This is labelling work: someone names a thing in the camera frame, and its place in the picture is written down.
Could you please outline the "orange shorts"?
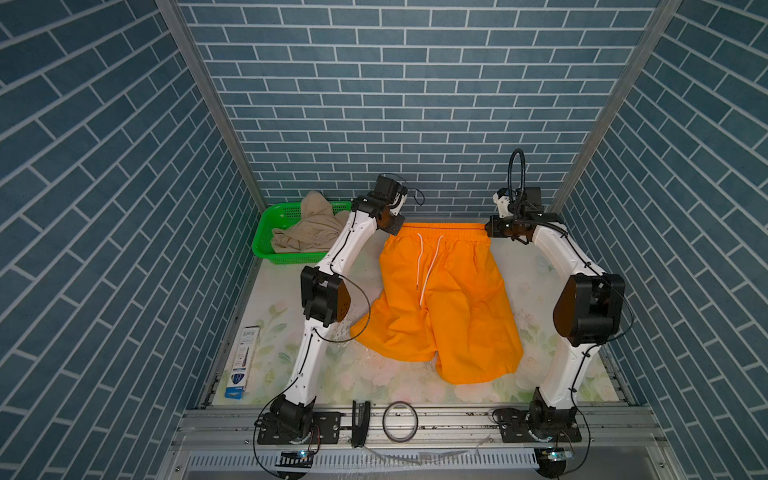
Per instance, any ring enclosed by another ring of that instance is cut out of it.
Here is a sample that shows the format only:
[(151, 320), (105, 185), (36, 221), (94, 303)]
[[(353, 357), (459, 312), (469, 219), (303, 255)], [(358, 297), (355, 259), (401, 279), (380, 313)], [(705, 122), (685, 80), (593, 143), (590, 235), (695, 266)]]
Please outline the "orange shorts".
[(350, 332), (403, 362), (435, 361), (451, 384), (515, 372), (524, 349), (491, 239), (476, 223), (408, 223), (379, 257), (383, 291)]

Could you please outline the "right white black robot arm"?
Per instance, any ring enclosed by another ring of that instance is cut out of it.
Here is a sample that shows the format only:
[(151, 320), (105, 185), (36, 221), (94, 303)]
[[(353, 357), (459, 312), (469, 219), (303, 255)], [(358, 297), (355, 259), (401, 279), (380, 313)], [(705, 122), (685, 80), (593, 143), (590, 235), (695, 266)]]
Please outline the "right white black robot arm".
[(598, 268), (554, 215), (493, 215), (485, 229), (492, 238), (534, 244), (564, 281), (553, 309), (560, 340), (543, 383), (526, 410), (500, 408), (492, 419), (505, 443), (579, 442), (577, 392), (590, 362), (618, 333), (625, 281)]

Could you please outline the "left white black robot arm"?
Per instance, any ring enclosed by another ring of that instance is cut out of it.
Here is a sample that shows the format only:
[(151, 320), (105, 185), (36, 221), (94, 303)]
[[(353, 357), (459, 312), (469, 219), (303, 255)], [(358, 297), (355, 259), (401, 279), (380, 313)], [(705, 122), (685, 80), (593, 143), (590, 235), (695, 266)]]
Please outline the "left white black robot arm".
[(394, 193), (370, 192), (352, 202), (347, 223), (329, 252), (300, 275), (302, 315), (305, 319), (302, 341), (287, 386), (270, 400), (261, 425), (271, 423), (288, 435), (289, 443), (317, 442), (313, 423), (317, 376), (326, 347), (341, 344), (332, 335), (351, 306), (348, 287), (353, 281), (348, 272), (365, 243), (378, 230), (397, 234), (404, 218), (400, 209), (408, 190)]

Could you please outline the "beige shorts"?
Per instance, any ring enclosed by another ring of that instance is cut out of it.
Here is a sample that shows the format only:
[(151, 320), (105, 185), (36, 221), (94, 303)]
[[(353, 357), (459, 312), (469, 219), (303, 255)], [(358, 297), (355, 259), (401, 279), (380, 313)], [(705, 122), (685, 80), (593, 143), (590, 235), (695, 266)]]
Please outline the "beige shorts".
[(301, 219), (295, 225), (272, 230), (271, 245), (278, 254), (328, 251), (343, 231), (350, 212), (333, 212), (331, 203), (310, 191), (300, 205)]

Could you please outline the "green plastic basket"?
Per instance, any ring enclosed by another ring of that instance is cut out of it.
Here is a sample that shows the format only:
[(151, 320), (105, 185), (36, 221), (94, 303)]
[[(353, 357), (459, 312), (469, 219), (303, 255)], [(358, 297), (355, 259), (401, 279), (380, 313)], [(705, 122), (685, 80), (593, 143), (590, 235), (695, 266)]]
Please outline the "green plastic basket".
[(281, 203), (270, 206), (261, 216), (252, 241), (254, 255), (273, 264), (315, 264), (326, 252), (276, 253), (272, 248), (273, 230), (287, 229), (301, 220), (301, 203)]

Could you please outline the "white blue paper box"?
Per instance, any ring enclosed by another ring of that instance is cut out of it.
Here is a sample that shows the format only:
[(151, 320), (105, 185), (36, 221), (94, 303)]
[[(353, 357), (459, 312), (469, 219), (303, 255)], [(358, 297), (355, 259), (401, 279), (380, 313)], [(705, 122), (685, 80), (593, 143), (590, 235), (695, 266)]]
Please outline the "white blue paper box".
[(224, 392), (227, 399), (241, 400), (245, 394), (249, 370), (260, 332), (261, 327), (258, 325), (248, 326), (244, 327), (238, 336)]

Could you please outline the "right circuit board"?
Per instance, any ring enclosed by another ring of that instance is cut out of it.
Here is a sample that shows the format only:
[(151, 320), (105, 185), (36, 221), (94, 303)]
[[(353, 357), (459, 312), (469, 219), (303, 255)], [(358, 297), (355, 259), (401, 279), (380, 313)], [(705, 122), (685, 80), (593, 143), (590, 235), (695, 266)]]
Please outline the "right circuit board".
[(563, 448), (543, 448), (535, 450), (540, 469), (564, 470), (571, 453)]

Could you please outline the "circuit board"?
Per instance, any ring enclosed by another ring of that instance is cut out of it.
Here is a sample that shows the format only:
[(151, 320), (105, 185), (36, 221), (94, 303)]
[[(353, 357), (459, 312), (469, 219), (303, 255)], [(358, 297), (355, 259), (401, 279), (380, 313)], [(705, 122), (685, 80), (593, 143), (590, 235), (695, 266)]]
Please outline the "circuit board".
[(280, 453), (277, 469), (302, 468), (310, 469), (314, 463), (314, 452), (308, 450), (301, 451), (283, 451)]
[(564, 470), (571, 453), (563, 448), (543, 448), (535, 450), (540, 469)]

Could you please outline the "left circuit board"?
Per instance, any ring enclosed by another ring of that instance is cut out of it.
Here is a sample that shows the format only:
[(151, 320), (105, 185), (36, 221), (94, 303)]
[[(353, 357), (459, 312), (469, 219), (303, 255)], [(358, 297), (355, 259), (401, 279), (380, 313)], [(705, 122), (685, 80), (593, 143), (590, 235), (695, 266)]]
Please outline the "left circuit board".
[(280, 453), (277, 469), (302, 468), (310, 469), (314, 463), (314, 452), (308, 450), (301, 451), (283, 451)]

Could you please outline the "black clamp bracket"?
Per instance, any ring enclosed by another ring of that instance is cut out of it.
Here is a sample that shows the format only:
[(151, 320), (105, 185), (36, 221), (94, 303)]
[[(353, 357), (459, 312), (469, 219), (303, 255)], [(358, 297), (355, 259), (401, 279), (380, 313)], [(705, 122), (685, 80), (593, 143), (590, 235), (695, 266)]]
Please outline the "black clamp bracket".
[(351, 437), (353, 448), (365, 446), (370, 427), (372, 404), (370, 401), (354, 401), (352, 404)]

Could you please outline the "right corner aluminium post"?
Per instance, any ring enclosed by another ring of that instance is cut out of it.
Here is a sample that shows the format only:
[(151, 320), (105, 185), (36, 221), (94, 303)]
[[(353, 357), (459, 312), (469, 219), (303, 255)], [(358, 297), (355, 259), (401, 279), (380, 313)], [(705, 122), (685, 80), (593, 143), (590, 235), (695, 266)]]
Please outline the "right corner aluminium post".
[(556, 214), (561, 220), (567, 218), (567, 201), (574, 193), (598, 146), (680, 5), (679, 1), (597, 1), (593, 10), (582, 11), (584, 15), (609, 10), (615, 12), (613, 19), (606, 26), (597, 21), (590, 23), (580, 41), (582, 46), (622, 49), (628, 54), (604, 105), (585, 136), (579, 152), (574, 156), (569, 172), (548, 207), (548, 211)]

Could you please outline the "corner aluminium post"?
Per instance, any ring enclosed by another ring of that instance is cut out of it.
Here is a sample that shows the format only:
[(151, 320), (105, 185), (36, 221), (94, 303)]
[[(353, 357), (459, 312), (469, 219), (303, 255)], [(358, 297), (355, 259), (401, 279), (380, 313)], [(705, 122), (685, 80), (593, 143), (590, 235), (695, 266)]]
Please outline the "corner aluminium post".
[(227, 115), (226, 109), (216, 90), (215, 84), (205, 65), (202, 55), (200, 54), (178, 2), (171, 0), (157, 0), (156, 4), (210, 111), (222, 139), (232, 155), (235, 166), (245, 182), (246, 187), (255, 202), (256, 208), (260, 212), (263, 212), (267, 208), (267, 203), (259, 189), (256, 177), (252, 171), (241, 142), (237, 137), (229, 116)]
[(567, 218), (567, 201), (574, 193), (598, 146), (680, 5), (679, 1), (597, 1), (593, 10), (582, 11), (584, 15), (609, 10), (615, 12), (613, 19), (606, 26), (597, 21), (590, 23), (580, 41), (582, 46), (622, 49), (628, 54), (604, 105), (585, 136), (579, 152), (574, 156), (569, 172), (548, 207), (548, 211), (556, 214), (561, 220)]

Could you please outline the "left corner aluminium post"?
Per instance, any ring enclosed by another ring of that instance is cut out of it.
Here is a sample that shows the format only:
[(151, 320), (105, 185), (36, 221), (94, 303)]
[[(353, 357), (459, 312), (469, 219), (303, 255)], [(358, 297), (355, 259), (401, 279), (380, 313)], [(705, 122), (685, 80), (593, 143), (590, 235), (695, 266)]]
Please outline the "left corner aluminium post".
[(241, 142), (237, 137), (229, 116), (227, 115), (226, 109), (216, 90), (215, 84), (205, 65), (202, 55), (200, 54), (178, 2), (171, 0), (157, 0), (156, 4), (210, 111), (222, 139), (232, 155), (235, 166), (245, 182), (246, 187), (255, 202), (256, 208), (260, 212), (263, 212), (267, 208), (267, 203), (259, 189), (256, 177), (252, 171)]

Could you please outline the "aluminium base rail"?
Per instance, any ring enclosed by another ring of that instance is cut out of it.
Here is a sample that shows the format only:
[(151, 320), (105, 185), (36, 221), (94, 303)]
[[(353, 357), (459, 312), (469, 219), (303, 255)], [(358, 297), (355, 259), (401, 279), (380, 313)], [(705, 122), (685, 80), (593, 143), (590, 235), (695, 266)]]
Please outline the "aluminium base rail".
[[(279, 443), (255, 430), (254, 408), (187, 411), (159, 470), (162, 479), (680, 479), (683, 469), (647, 407), (580, 410), (581, 440), (505, 443), (498, 404), (376, 405), (365, 446), (351, 446), (352, 406), (318, 407), (317, 442)], [(535, 450), (571, 453), (540, 469)], [(310, 469), (277, 469), (283, 451), (314, 452)]]

